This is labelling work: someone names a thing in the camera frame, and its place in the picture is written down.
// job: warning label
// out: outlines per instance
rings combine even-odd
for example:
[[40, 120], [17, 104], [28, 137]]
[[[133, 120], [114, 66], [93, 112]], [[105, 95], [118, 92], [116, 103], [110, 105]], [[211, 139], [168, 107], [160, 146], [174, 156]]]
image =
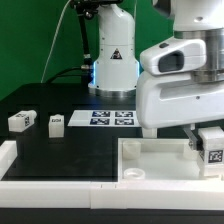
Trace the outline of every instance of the warning label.
[[122, 60], [121, 53], [118, 50], [118, 48], [115, 50], [115, 52], [113, 53], [113, 55], [112, 55], [112, 57], [110, 59]]

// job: screw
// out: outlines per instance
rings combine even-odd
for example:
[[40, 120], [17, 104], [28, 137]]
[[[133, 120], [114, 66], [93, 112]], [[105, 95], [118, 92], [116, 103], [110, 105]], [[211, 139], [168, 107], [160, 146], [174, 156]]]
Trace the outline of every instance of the screw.
[[189, 141], [189, 144], [188, 144], [191, 148], [194, 146], [194, 143], [192, 140]]

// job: black tabletop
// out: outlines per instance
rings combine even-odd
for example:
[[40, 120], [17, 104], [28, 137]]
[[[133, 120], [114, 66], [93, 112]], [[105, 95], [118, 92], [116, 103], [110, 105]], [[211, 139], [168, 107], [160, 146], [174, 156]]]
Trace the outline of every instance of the black tabletop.
[[[18, 157], [4, 180], [117, 181], [118, 138], [141, 137], [140, 128], [68, 127], [74, 110], [135, 110], [135, 97], [89, 95], [81, 85], [25, 85], [0, 103], [0, 136], [17, 141]], [[8, 131], [7, 118], [35, 110], [35, 124], [22, 133]], [[65, 116], [64, 138], [49, 138], [51, 115]]]
[[[23, 133], [8, 131], [8, 117], [35, 110], [35, 124]], [[18, 157], [3, 181], [117, 181], [118, 138], [141, 138], [140, 128], [68, 127], [74, 110], [135, 110], [135, 97], [110, 99], [75, 84], [24, 85], [0, 102], [0, 144], [16, 140]], [[65, 116], [65, 136], [49, 139], [51, 115]], [[186, 137], [181, 128], [160, 137]], [[224, 212], [171, 210], [0, 209], [0, 223], [203, 223], [221, 224]]]

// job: green screen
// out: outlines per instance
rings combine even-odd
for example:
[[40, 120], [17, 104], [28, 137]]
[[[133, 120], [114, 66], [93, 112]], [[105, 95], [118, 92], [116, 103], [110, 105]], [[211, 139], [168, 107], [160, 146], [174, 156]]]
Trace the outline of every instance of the green screen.
[[[3, 1], [0, 7], [0, 99], [27, 83], [40, 83], [55, 29], [67, 0]], [[172, 21], [160, 16], [150, 0], [138, 0], [136, 13], [136, 58], [140, 53], [172, 36]], [[135, 0], [120, 5], [134, 14]], [[98, 56], [97, 17], [87, 21], [93, 59]], [[78, 18], [70, 7], [59, 32], [46, 79], [83, 62]], [[61, 82], [80, 82], [74, 77]]]

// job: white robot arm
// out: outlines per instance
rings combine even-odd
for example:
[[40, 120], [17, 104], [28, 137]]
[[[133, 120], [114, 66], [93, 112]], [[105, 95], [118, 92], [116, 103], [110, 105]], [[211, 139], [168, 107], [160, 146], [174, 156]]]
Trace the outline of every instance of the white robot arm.
[[[89, 92], [96, 95], [128, 97], [136, 92], [139, 63], [135, 59], [135, 21], [116, 5], [121, 2], [123, 0], [72, 0], [72, 7], [86, 19], [98, 14], [100, 55], [94, 62], [93, 80], [89, 83]], [[85, 29], [82, 30], [83, 39], [87, 39]], [[91, 64], [88, 45], [84, 51], [86, 64]]]
[[151, 129], [223, 119], [224, 1], [153, 5], [167, 17], [175, 14], [174, 36], [141, 54], [140, 124]]

